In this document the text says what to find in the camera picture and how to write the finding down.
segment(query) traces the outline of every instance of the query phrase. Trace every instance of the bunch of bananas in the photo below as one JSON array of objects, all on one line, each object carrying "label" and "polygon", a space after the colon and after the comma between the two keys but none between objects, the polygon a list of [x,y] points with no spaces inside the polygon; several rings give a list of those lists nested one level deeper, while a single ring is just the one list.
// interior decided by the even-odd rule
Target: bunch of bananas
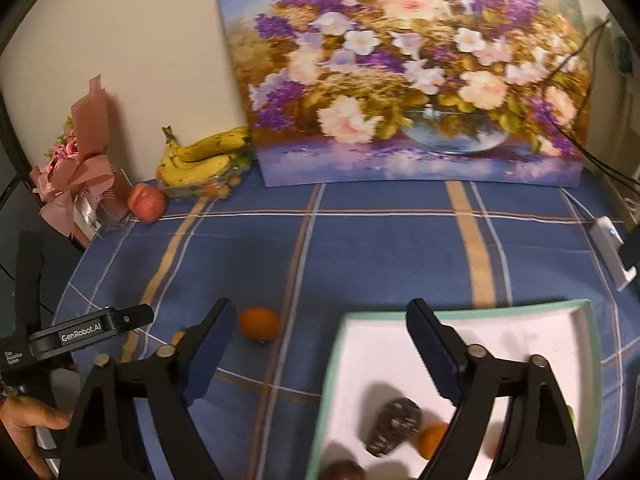
[{"label": "bunch of bananas", "polygon": [[249,128],[238,126],[232,130],[212,135],[181,146],[171,127],[165,127],[164,153],[156,169],[156,178],[168,186],[188,186],[219,176],[229,170],[238,151],[249,140]]}]

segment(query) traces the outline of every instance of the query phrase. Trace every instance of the blue gripper pad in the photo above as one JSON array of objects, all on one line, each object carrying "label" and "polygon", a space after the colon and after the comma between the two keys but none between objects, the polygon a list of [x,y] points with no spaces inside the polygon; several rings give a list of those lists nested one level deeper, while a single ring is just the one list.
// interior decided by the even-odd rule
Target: blue gripper pad
[{"label": "blue gripper pad", "polygon": [[[184,363],[188,368],[188,376],[183,394],[188,406],[191,406],[194,400],[204,397],[209,389],[236,328],[236,306],[226,298],[218,300],[201,325],[193,328],[196,329],[194,336],[199,336],[202,332],[206,334],[190,361]],[[183,341],[188,342],[189,330],[191,329],[187,330],[180,344]]]},{"label": "blue gripper pad", "polygon": [[440,396],[458,406],[462,400],[462,389],[458,383],[458,364],[438,333],[442,328],[424,300],[413,300],[407,305],[406,329],[422,362],[427,367]]}]

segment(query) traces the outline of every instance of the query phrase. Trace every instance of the red apple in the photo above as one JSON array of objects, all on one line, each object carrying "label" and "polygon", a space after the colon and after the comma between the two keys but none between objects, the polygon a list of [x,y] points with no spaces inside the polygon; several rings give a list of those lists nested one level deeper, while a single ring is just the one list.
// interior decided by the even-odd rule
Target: red apple
[{"label": "red apple", "polygon": [[127,207],[141,223],[156,222],[166,210],[166,195],[149,184],[136,184],[127,198]]}]

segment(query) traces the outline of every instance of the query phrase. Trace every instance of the white cable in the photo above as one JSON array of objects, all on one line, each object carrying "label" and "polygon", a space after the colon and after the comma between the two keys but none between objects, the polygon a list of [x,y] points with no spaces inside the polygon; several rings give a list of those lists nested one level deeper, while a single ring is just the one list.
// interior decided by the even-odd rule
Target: white cable
[{"label": "white cable", "polygon": [[575,196],[573,196],[571,193],[569,193],[564,187],[560,188],[561,191],[564,193],[564,195],[571,200],[575,205],[577,205],[580,209],[582,209],[584,211],[584,213],[591,219],[591,220],[595,220],[596,217],[593,215],[593,213],[591,211],[589,211],[587,209],[587,206],[585,206],[582,202],[580,202]]}]

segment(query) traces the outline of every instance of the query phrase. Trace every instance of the white device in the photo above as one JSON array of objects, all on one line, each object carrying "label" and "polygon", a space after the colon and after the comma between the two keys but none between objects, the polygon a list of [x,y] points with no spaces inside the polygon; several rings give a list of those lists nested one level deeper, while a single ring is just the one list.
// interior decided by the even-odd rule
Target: white device
[{"label": "white device", "polygon": [[608,216],[598,218],[589,230],[589,234],[620,292],[636,276],[636,268],[631,267],[626,270],[618,255],[618,250],[623,244],[622,238]]}]

